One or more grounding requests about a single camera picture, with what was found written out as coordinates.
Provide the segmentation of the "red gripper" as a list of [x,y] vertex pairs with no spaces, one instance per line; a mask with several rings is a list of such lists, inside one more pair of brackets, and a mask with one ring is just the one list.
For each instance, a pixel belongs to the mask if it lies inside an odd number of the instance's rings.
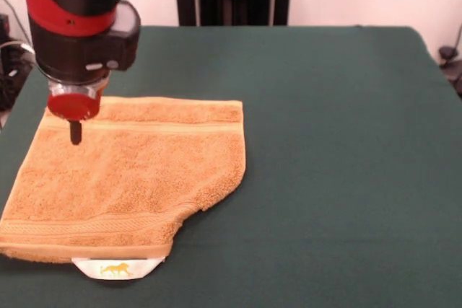
[[59,118],[69,120],[70,140],[82,142],[82,120],[95,117],[100,111],[103,88],[57,84],[50,88],[48,109]]

